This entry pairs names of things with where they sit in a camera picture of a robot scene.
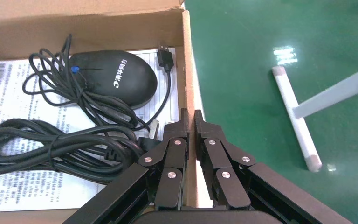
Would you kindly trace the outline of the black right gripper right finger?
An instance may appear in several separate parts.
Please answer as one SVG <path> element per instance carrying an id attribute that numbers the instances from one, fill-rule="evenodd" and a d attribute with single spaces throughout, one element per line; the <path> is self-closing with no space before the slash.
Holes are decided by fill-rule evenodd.
<path id="1" fill-rule="evenodd" d="M 196 158 L 213 206 L 249 209 L 244 179 L 247 168 L 255 165 L 255 157 L 228 142 L 221 126 L 204 121 L 201 110 L 195 110 L 194 122 Z"/>

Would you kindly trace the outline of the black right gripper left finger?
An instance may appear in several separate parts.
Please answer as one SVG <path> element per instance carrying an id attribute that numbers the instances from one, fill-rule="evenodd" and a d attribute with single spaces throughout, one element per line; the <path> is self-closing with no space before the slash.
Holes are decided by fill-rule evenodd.
<path id="1" fill-rule="evenodd" d="M 181 210 L 184 172 L 187 166 L 188 111 L 180 110 L 180 120 L 164 127 L 163 140 L 138 160 L 149 169 L 148 194 L 156 210 Z"/>

